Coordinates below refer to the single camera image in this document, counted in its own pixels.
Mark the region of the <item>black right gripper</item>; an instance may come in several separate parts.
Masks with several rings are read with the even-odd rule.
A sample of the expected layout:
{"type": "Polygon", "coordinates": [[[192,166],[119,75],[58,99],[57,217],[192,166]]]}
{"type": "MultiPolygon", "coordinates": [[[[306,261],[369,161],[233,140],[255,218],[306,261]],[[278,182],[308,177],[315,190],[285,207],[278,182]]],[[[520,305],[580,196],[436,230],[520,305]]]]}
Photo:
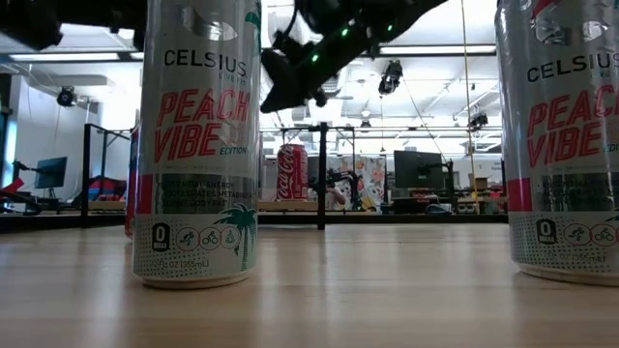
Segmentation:
{"type": "Polygon", "coordinates": [[[261,63],[273,81],[262,113],[277,112],[315,100],[324,106],[322,85],[366,53],[406,32],[445,0],[299,0],[288,26],[274,34],[273,49],[261,63]]]}

